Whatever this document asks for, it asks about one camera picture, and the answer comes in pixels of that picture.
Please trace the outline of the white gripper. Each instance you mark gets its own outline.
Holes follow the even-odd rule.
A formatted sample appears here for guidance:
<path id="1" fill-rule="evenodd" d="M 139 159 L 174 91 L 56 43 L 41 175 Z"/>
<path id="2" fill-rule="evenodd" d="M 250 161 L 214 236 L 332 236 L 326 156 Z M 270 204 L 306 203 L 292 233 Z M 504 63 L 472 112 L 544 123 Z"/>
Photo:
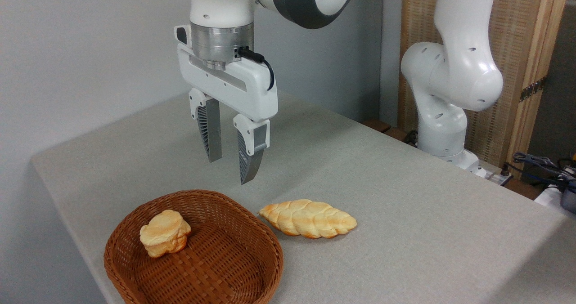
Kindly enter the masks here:
<path id="1" fill-rule="evenodd" d="M 175 39 L 182 77 L 193 87 L 189 92 L 191 116 L 197 122 L 208 161 L 222 158 L 220 103 L 224 103 L 239 112 L 233 124 L 240 182 L 252 181 L 270 146 L 268 119 L 278 112 L 278 95 L 276 88 L 270 87 L 268 67 L 238 52 L 253 48 L 253 25 L 180 25 L 175 27 Z"/>

